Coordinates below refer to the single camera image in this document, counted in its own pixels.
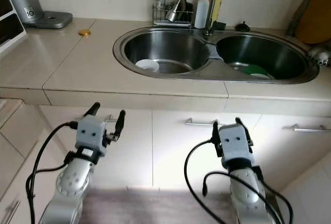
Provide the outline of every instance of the sticker label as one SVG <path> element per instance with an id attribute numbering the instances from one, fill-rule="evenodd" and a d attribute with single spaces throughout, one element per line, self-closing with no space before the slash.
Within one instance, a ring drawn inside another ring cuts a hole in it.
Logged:
<path id="1" fill-rule="evenodd" d="M 28 6 L 26 8 L 24 8 L 25 14 L 26 16 L 31 19 L 35 16 L 35 12 L 33 11 L 33 7 L 32 6 Z"/>
<path id="2" fill-rule="evenodd" d="M 86 148 L 84 148 L 83 151 L 82 151 L 82 154 L 83 154 L 83 155 L 86 155 L 86 156 L 88 156 L 88 157 L 91 157 L 92 154 L 93 154 L 93 151 L 90 150 L 90 149 L 86 149 Z"/>

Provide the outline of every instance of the white bowl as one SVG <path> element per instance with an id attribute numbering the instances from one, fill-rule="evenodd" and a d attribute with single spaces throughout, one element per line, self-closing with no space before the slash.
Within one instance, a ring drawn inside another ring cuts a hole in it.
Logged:
<path id="1" fill-rule="evenodd" d="M 159 69 L 159 63 L 152 59 L 142 59 L 136 62 L 136 65 L 144 70 L 156 72 Z"/>

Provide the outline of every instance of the double sink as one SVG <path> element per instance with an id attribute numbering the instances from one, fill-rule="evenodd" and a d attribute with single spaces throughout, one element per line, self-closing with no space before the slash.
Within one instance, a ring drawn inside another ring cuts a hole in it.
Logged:
<path id="1" fill-rule="evenodd" d="M 319 67 L 296 45 L 261 33 L 146 27 L 115 42 L 115 58 L 126 68 L 155 78 L 296 84 L 314 79 Z M 151 59 L 156 71 L 136 63 Z"/>

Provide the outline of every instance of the dish rack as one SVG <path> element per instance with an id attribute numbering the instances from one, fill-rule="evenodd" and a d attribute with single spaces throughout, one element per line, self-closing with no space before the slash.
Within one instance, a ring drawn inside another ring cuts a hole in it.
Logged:
<path id="1" fill-rule="evenodd" d="M 191 28 L 193 11 L 177 11 L 177 18 L 174 22 L 171 22 L 166 19 L 168 9 L 156 9 L 152 8 L 153 12 L 153 25 L 155 26 L 181 26 Z"/>

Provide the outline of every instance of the beige countertop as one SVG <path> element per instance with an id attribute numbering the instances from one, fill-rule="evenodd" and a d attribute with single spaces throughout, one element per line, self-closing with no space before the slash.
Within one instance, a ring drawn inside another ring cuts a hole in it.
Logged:
<path id="1" fill-rule="evenodd" d="M 274 105 L 270 108 L 270 104 L 277 104 L 279 109 L 287 106 L 288 114 L 331 115 L 328 68 L 321 68 L 314 80 L 295 85 L 157 79 L 124 68 L 113 56 L 114 42 L 125 32 L 149 25 L 74 19 L 64 29 L 28 29 L 28 37 L 0 60 L 0 97 L 62 106 L 87 106 L 101 99 L 108 107 L 231 112 L 258 112 L 268 102 L 262 112 L 285 114 Z M 91 29 L 91 36 L 78 35 L 84 28 Z M 282 34 L 278 30 L 258 31 Z M 290 111 L 294 103 L 304 105 Z M 318 113 L 302 112 L 308 103 L 313 104 L 311 108 L 320 108 Z"/>

